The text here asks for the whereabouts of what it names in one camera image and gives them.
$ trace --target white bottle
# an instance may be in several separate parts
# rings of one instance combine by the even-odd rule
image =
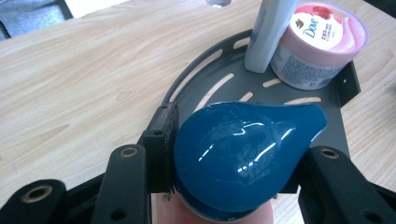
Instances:
[[[262,0],[245,54],[245,68],[263,73],[285,33],[298,0]]]

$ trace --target dove jar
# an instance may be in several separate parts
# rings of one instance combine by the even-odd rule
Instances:
[[[367,45],[363,22],[341,7],[324,3],[299,5],[279,41],[271,67],[288,85],[317,90]]]

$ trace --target wood grain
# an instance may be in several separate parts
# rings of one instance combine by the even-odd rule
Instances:
[[[351,159],[396,191],[396,20],[360,0],[370,42],[354,60],[361,94],[342,108]],[[0,206],[20,187],[56,178],[70,189],[135,143],[176,77],[220,40],[252,28],[258,0],[132,0],[0,42]],[[294,195],[275,223],[302,222]]]

